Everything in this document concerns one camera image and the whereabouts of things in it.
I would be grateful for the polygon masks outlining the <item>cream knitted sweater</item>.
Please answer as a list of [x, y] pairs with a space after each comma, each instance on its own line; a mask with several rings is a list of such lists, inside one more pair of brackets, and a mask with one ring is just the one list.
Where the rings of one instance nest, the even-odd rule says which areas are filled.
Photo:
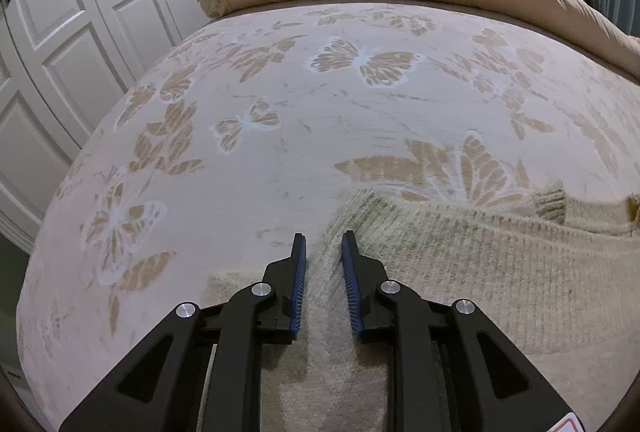
[[606, 198], [560, 181], [481, 208], [398, 187], [314, 186], [281, 195], [261, 182], [214, 184], [210, 233], [220, 300], [255, 279], [285, 234], [308, 236], [302, 337], [262, 364], [267, 431], [379, 431], [388, 369], [350, 330], [340, 239], [390, 277], [443, 304], [476, 302], [594, 431], [639, 371], [639, 191]]

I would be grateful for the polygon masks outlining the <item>pink butterfly bed blanket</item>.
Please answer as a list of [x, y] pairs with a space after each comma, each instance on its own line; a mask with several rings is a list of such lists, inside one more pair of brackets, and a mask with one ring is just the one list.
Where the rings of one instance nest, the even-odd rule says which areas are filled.
[[59, 426], [172, 308], [220, 300], [214, 184], [389, 184], [488, 208], [553, 181], [639, 190], [639, 85], [515, 22], [418, 3], [307, 2], [203, 28], [102, 120], [58, 186], [17, 305]]

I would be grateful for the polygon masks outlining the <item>white panelled wardrobe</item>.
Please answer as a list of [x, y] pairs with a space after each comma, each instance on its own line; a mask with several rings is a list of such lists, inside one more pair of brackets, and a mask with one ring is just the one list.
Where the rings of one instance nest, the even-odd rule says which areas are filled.
[[3, 236], [32, 248], [96, 126], [205, 22], [195, 0], [2, 0]]

